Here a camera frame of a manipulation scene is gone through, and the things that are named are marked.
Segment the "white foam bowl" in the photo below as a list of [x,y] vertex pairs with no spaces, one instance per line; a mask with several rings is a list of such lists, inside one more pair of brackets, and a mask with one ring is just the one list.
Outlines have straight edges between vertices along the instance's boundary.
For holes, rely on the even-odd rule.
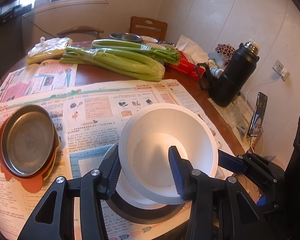
[[183,203],[168,162],[171,146],[193,168],[216,175],[217,144],[199,115],[171,103],[149,105],[129,118],[119,139],[117,192],[126,202],[148,210]]

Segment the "orange plastic bowl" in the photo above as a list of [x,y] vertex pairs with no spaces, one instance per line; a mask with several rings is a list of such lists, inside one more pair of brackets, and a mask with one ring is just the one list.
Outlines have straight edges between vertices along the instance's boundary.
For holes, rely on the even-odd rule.
[[43,179],[42,174],[44,173],[44,166],[41,168],[38,172],[36,172],[34,175],[31,175],[29,177],[19,177],[16,175],[13,175],[11,171],[8,170],[7,165],[4,163],[2,150],[1,150],[1,138],[2,133],[4,130],[4,127],[6,126],[7,120],[5,120],[0,128],[0,171],[4,174],[5,179],[7,181],[10,181],[12,178],[19,181],[22,185],[22,187],[29,193],[37,193],[42,188],[43,185]]

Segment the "black thermos flask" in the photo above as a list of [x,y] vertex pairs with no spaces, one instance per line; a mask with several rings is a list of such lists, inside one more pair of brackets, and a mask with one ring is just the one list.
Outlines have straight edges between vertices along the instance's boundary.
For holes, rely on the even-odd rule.
[[217,105],[228,106],[256,69],[260,59],[259,49],[258,44],[253,40],[241,43],[218,78],[213,77],[212,68],[207,63],[196,64],[194,68],[196,73],[199,73],[201,67],[204,68],[203,75],[199,77],[200,88],[207,90],[210,98]]

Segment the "smartphone on stand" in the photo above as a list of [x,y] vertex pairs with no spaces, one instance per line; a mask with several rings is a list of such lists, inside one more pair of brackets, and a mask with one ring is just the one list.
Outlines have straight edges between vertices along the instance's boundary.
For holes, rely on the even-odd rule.
[[266,112],[267,101],[268,97],[259,92],[257,95],[255,110],[248,127],[247,135],[249,137],[257,137],[259,135]]

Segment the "black bowl lid underneath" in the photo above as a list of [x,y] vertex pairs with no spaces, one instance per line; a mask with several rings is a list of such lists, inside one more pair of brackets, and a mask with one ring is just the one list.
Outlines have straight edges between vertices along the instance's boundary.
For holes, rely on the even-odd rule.
[[117,215],[137,224],[157,224],[167,221],[181,211],[185,205],[165,205],[158,209],[146,210],[127,203],[117,193],[110,200],[106,200],[106,203]]

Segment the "red tissue box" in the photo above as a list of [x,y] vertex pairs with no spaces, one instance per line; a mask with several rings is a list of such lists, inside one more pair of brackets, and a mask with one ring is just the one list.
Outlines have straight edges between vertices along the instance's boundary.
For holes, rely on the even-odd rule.
[[180,36],[176,49],[180,56],[179,63],[177,65],[165,63],[164,66],[198,81],[205,69],[200,67],[197,74],[195,66],[198,63],[207,63],[208,54],[196,42],[184,35]]

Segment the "red patterned small item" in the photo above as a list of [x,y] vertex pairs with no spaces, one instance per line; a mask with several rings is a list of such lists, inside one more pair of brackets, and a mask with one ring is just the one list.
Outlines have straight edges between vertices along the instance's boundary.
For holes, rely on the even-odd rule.
[[221,57],[225,60],[225,61],[230,61],[232,55],[235,52],[235,49],[233,46],[229,45],[229,44],[218,44],[217,47],[215,48],[215,51],[221,55]]

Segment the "green celery bundle back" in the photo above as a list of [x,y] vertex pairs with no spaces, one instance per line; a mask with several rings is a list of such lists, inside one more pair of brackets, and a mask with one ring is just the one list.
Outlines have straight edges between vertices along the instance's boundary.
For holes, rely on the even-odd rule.
[[109,48],[109,49],[121,49],[138,54],[145,55],[154,60],[169,63],[174,66],[179,64],[181,55],[176,49],[161,49],[146,44],[114,40],[114,39],[100,39],[93,40],[91,46],[93,48]]

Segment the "green celery bundle front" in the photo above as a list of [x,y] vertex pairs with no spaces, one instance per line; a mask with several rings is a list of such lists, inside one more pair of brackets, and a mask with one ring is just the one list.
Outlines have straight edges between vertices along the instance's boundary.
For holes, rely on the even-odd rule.
[[67,47],[59,61],[68,64],[99,66],[111,72],[144,81],[159,82],[165,75],[165,67],[158,61],[121,49]]

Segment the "wooden chair with slot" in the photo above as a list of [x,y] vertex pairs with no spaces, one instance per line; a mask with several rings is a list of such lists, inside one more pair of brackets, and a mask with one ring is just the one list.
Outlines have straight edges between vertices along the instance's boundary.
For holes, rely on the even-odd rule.
[[149,36],[163,41],[166,36],[168,24],[146,17],[132,16],[130,18],[130,33],[139,36]]

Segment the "pink newspaper sheet back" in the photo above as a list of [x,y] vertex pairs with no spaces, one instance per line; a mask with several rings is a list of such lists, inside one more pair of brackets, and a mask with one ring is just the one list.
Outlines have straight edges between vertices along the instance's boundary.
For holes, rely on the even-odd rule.
[[0,86],[0,103],[75,85],[77,64],[45,60],[8,74]]

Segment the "steel bowl far side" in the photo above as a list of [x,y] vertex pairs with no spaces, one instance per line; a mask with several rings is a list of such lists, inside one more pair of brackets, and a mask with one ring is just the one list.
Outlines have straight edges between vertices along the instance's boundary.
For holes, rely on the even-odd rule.
[[131,33],[112,33],[109,36],[110,38],[115,40],[135,42],[135,43],[142,42],[142,38],[139,35],[131,34]]

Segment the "plastic bag of yellow food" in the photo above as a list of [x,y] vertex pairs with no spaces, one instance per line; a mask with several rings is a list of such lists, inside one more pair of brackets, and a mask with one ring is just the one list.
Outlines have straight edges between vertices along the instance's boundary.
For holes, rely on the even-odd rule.
[[28,52],[26,64],[41,63],[44,60],[60,57],[72,43],[72,39],[68,37],[49,40],[41,37],[40,42]]

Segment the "dark wooden chair back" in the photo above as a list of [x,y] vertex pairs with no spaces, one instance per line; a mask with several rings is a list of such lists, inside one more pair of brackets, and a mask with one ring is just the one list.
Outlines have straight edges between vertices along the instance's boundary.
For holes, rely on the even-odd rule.
[[72,34],[86,34],[86,35],[90,35],[90,36],[93,36],[94,38],[98,39],[98,38],[100,38],[100,35],[103,33],[104,33],[104,30],[102,30],[100,28],[82,25],[82,26],[77,26],[77,27],[73,27],[73,28],[61,31],[61,32],[57,33],[57,37],[64,38],[64,37],[67,37]]

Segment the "white wall socket plug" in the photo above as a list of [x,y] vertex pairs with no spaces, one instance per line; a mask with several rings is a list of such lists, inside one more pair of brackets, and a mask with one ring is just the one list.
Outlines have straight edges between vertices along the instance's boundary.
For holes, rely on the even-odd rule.
[[279,60],[276,60],[274,63],[273,70],[281,77],[283,81],[286,81],[290,75],[290,72]]

